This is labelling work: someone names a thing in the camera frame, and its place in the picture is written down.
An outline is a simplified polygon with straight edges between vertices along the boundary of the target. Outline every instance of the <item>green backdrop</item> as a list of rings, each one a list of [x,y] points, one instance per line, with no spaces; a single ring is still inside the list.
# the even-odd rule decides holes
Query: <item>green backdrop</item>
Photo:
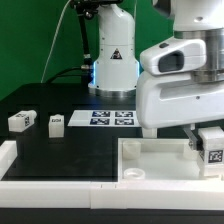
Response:
[[[14,0],[0,6],[0,99],[26,83],[41,80],[56,25],[67,0]],[[121,7],[133,14],[135,0]],[[148,47],[172,35],[172,21],[156,13],[150,0],[138,0],[136,58]],[[87,22],[90,50],[98,55],[97,18]],[[78,19],[68,8],[47,70],[46,78],[65,68],[82,64]],[[79,82],[79,78],[60,80]]]

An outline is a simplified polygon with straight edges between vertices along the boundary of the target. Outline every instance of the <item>white robot body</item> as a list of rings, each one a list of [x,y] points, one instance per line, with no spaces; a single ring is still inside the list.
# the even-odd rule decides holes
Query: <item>white robot body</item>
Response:
[[[199,31],[224,27],[223,0],[176,0],[175,31]]]
[[[135,94],[139,63],[135,59],[135,22],[117,5],[99,9],[100,55],[94,63],[91,93],[103,96]]]
[[[145,129],[224,118],[224,1],[172,3],[174,37],[141,54],[136,111]]]
[[[195,84],[190,73],[164,78],[143,72],[139,86],[137,116],[145,129],[195,124],[224,117],[224,82]]]

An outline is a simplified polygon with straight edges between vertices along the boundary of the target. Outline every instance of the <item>white block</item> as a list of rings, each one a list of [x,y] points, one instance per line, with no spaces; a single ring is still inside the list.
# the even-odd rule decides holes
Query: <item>white block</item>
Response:
[[[223,149],[224,132],[220,127],[201,128],[198,130],[205,150]]]
[[[5,141],[0,147],[0,180],[17,157],[16,141]]]
[[[8,118],[9,131],[23,132],[34,124],[37,113],[34,110],[20,111],[19,113]]]
[[[224,164],[209,164],[204,161],[201,156],[198,156],[197,164],[200,169],[200,176],[201,177],[213,177],[219,176],[224,174]]]
[[[49,127],[49,138],[63,138],[64,116],[59,114],[51,116],[48,127]]]

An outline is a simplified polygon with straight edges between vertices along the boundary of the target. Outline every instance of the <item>black table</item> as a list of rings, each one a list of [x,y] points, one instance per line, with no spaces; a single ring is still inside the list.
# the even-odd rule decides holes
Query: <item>black table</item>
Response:
[[[35,124],[8,131],[8,117],[35,110]],[[117,181],[118,138],[141,138],[141,129],[67,127],[74,110],[135,110],[135,97],[109,99],[75,84],[29,84],[0,102],[0,144],[16,140],[18,157],[2,181]],[[65,137],[49,139],[51,115],[65,116]],[[180,128],[162,137],[185,137]],[[1,223],[223,223],[224,212],[90,209],[0,209]]]

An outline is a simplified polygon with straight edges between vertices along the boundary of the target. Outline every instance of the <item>white platform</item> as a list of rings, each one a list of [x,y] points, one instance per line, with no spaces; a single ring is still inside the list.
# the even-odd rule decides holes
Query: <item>white platform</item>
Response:
[[[122,158],[119,180],[93,182],[0,182],[0,207],[224,210],[224,182],[201,180],[196,161],[184,159],[188,140],[136,139],[142,152]],[[145,180],[127,180],[124,170],[145,171]]]

